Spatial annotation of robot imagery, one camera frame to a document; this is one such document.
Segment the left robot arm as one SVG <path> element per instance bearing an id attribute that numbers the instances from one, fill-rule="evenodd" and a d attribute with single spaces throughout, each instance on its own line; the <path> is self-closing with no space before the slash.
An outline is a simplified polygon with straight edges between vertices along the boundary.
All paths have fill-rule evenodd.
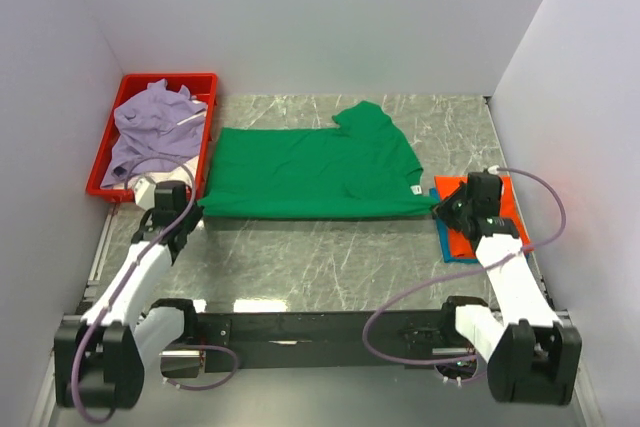
<path id="1" fill-rule="evenodd" d="M 175 264 L 202 218 L 186 183 L 164 181 L 134 233 L 125 261 L 99 300 L 54 337 L 58 406 L 114 412 L 135 406 L 145 370 L 169 344 L 186 349 L 200 335 L 192 301 L 160 300 L 139 316 L 159 279 Z"/>

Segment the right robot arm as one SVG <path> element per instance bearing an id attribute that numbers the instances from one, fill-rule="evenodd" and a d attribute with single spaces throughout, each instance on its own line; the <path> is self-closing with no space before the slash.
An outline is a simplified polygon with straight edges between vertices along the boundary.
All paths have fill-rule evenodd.
<path id="1" fill-rule="evenodd" d="M 468 174 L 443 198 L 433 215 L 461 234 L 493 288 L 499 311 L 482 304 L 458 305 L 441 318 L 444 342 L 468 340 L 487 364 L 492 397 L 502 403 L 566 406 L 570 403 L 582 338 L 549 305 L 527 263 L 533 246 L 516 223 L 501 214 L 506 168 Z"/>

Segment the green t-shirt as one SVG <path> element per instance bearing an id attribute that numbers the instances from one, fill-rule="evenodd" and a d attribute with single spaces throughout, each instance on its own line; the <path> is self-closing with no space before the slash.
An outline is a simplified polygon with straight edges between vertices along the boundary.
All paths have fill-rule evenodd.
<path id="1" fill-rule="evenodd" d="M 423 216 L 437 201 L 380 106 L 362 101 L 322 129 L 221 130 L 204 196 L 210 217 L 366 219 Z"/>

